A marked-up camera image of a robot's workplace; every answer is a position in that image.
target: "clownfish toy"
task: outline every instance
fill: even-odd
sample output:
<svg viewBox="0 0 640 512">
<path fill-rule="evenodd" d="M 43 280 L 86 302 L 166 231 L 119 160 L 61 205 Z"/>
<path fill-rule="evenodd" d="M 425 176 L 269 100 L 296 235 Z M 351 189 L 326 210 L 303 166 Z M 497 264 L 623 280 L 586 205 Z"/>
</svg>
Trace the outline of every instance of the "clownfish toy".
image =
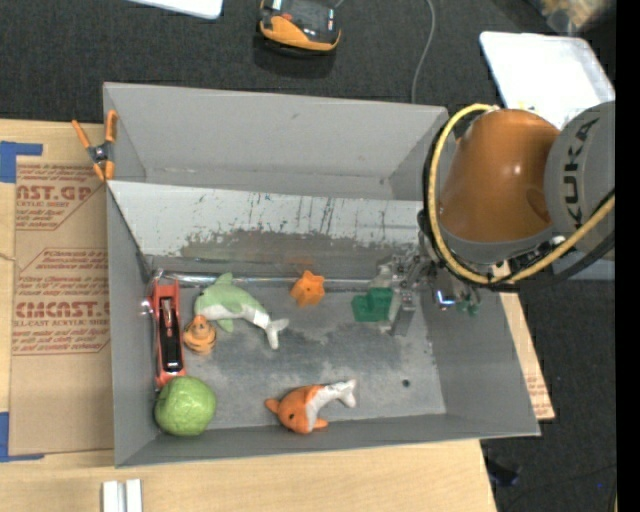
<svg viewBox="0 0 640 512">
<path fill-rule="evenodd" d="M 329 425 L 318 418 L 318 411 L 333 400 L 340 400 L 347 407 L 355 407 L 353 390 L 355 380 L 337 382 L 327 386 L 303 386 L 291 391 L 282 400 L 269 398 L 264 404 L 274 413 L 280 423 L 297 434 L 310 434 L 315 429 Z"/>
</svg>

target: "black floor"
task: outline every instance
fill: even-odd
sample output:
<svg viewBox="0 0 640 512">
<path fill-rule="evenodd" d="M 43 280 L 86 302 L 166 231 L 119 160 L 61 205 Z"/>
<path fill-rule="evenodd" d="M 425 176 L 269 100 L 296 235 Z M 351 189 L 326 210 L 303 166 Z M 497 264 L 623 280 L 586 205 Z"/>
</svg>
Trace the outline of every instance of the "black floor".
<svg viewBox="0 0 640 512">
<path fill-rule="evenodd" d="M 500 103 L 482 31 L 552 34 L 527 0 L 432 0 L 436 28 L 415 102 L 453 114 Z M 333 57 L 294 59 L 256 37 L 257 0 L 225 0 L 216 22 L 125 0 L 0 1 L 0 117 L 102 122 L 105 81 L 410 102 L 430 33 L 425 0 L 344 0 Z M 615 19 L 585 34 L 615 84 Z M 609 512 L 617 474 L 613 281 L 521 296 L 556 410 L 534 439 L 484 443 L 518 468 L 500 512 Z"/>
</svg>

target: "gray bin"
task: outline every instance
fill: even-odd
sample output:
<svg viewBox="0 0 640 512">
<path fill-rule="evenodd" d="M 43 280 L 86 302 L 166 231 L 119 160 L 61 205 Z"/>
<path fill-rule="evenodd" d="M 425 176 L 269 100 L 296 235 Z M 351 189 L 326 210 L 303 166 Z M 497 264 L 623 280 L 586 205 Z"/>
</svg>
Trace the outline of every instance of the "gray bin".
<svg viewBox="0 0 640 512">
<path fill-rule="evenodd" d="M 469 317 L 421 294 L 395 336 L 350 310 L 382 262 L 418 250 L 422 168 L 444 108 L 122 84 L 105 84 L 104 107 L 119 116 L 107 194 L 117 466 L 539 434 L 498 295 Z M 210 356 L 186 352 L 187 373 L 218 397 L 195 438 L 153 420 L 144 300 L 158 269 L 231 271 L 290 320 L 278 350 L 236 320 Z M 326 295 L 299 308 L 289 289 L 304 270 L 325 277 Z M 201 289 L 181 289 L 183 323 Z M 357 406 L 327 405 L 324 431 L 293 434 L 264 406 L 351 378 Z"/>
</svg>

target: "white object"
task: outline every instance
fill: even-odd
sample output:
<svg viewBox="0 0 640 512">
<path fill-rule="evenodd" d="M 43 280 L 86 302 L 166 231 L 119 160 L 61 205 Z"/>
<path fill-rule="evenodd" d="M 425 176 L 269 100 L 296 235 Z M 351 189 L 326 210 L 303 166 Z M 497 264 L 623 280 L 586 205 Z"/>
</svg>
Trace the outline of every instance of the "white object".
<svg viewBox="0 0 640 512">
<path fill-rule="evenodd" d="M 584 39 L 482 32 L 480 46 L 505 106 L 535 112 L 558 129 L 582 111 L 615 100 Z"/>
<path fill-rule="evenodd" d="M 102 483 L 102 512 L 142 512 L 142 483 L 138 479 Z"/>
<path fill-rule="evenodd" d="M 138 4 L 159 7 L 170 11 L 206 18 L 216 19 L 222 12 L 222 0 L 129 0 Z"/>
</svg>

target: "small figurine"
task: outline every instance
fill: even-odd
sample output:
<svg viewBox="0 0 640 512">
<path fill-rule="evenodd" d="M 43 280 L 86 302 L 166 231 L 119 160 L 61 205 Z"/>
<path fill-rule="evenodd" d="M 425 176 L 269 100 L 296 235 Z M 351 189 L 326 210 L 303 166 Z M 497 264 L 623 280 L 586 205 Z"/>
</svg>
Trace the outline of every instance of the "small figurine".
<svg viewBox="0 0 640 512">
<path fill-rule="evenodd" d="M 184 328 L 184 344 L 196 354 L 206 355 L 216 344 L 216 330 L 202 315 L 196 315 Z"/>
<path fill-rule="evenodd" d="M 340 400 L 347 407 L 355 407 L 353 396 L 355 380 L 337 382 L 328 386 L 304 386 L 291 391 L 282 400 L 269 398 L 264 405 L 278 416 L 280 423 L 298 434 L 309 434 L 329 425 L 318 418 L 318 411 L 333 400 Z"/>
<path fill-rule="evenodd" d="M 296 299 L 298 306 L 315 305 L 324 297 L 324 277 L 305 270 L 302 277 L 296 281 L 289 294 Z"/>
<path fill-rule="evenodd" d="M 234 318 L 243 318 L 264 329 L 269 345 L 276 350 L 279 345 L 278 333 L 289 325 L 289 320 L 271 320 L 264 307 L 249 293 L 232 284 L 232 281 L 233 275 L 227 272 L 205 288 L 196 299 L 195 314 L 216 321 L 226 332 L 233 332 Z"/>
</svg>

